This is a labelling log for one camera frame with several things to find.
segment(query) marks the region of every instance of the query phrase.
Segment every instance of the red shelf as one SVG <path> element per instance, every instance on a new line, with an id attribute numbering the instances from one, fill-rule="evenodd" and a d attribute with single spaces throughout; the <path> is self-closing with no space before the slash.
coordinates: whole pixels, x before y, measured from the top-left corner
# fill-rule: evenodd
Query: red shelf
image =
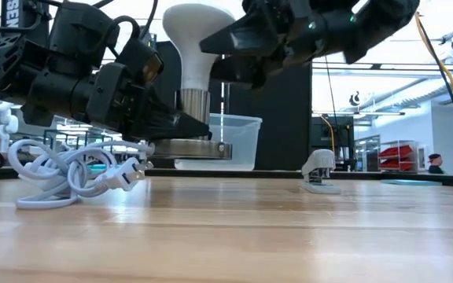
<path id="1" fill-rule="evenodd" d="M 381 163 L 380 168 L 385 170 L 401 170 L 409 171 L 413 166 L 413 162 L 409 158 L 402 158 L 401 160 L 397 159 L 388 159 Z"/>
<path id="2" fill-rule="evenodd" d="M 401 145 L 400 147 L 390 147 L 384 150 L 378 154 L 378 157 L 381 159 L 399 159 L 410 153 L 412 153 L 412 148 L 409 145 Z"/>

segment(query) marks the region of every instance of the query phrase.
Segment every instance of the person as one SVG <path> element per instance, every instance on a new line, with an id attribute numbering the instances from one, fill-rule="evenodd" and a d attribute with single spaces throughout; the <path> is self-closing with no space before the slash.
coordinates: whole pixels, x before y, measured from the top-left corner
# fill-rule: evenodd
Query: person
<path id="1" fill-rule="evenodd" d="M 445 174 L 443 170 L 441 170 L 440 166 L 444 163 L 443 158 L 438 153 L 433 153 L 429 156 L 429 173 L 430 174 Z"/>

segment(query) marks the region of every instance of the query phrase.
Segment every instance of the light bulb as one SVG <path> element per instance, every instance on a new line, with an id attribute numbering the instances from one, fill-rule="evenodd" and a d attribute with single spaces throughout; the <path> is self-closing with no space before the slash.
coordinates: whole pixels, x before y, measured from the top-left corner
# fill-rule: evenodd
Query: light bulb
<path id="1" fill-rule="evenodd" d="M 218 55 L 202 53 L 200 42 L 235 22 L 227 11 L 199 3 L 168 8 L 164 30 L 181 57 L 181 90 L 176 101 L 184 113 L 203 123 L 209 121 L 209 78 Z"/>
<path id="2" fill-rule="evenodd" d="M 202 53 L 199 43 L 233 22 L 228 12 L 199 3 L 180 4 L 165 11 L 164 30 L 181 57 L 181 89 L 208 90 L 209 73 L 218 55 Z"/>

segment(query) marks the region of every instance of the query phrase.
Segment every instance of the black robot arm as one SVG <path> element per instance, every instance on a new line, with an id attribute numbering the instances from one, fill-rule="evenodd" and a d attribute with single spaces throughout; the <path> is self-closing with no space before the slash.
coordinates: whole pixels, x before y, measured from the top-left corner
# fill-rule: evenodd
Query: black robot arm
<path id="1" fill-rule="evenodd" d="M 111 19 L 100 10 L 111 1 L 9 0 L 3 10 L 13 18 L 0 28 L 0 100 L 24 105 L 25 122 L 39 126 L 60 115 L 120 132 L 127 141 L 210 137 L 207 124 L 160 101 L 152 82 L 164 64 L 139 40 L 134 19 Z M 205 53 L 227 55 L 211 77 L 257 89 L 267 76 L 316 57 L 344 52 L 355 62 L 406 25 L 419 0 L 370 0 L 353 14 L 357 2 L 244 0 L 244 17 L 200 43 Z M 51 18 L 47 5 L 58 7 L 50 34 L 41 24 Z M 19 13 L 33 17 L 19 20 Z M 101 66 L 124 21 L 133 26 L 131 38 L 115 62 Z"/>
<path id="2" fill-rule="evenodd" d="M 229 55 L 211 77 L 259 89 L 269 75 L 316 57 L 343 52 L 348 64 L 414 16 L 419 0 L 244 0 L 246 14 L 201 42 L 202 52 Z"/>
<path id="3" fill-rule="evenodd" d="M 134 19 L 113 20 L 83 3 L 46 3 L 59 7 L 46 40 L 37 43 L 29 28 L 7 30 L 0 38 L 0 100 L 23 105 L 26 123 L 49 127 L 60 115 L 117 131 L 131 142 L 209 135 L 207 124 L 160 101 L 152 82 L 164 64 L 139 40 Z M 36 19 L 48 20 L 35 8 Z M 133 26 L 131 38 L 114 62 L 101 66 L 124 21 Z"/>

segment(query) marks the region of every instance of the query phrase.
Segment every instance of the white bulb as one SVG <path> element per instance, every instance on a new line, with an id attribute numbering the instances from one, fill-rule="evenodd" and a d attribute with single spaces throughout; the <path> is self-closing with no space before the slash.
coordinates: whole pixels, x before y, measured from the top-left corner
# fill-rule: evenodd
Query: white bulb
<path id="1" fill-rule="evenodd" d="M 202 53 L 202 39 L 235 22 L 227 11 L 214 6 L 186 3 L 167 9 L 164 30 L 181 57 L 181 89 L 209 88 L 211 67 L 218 55 Z"/>

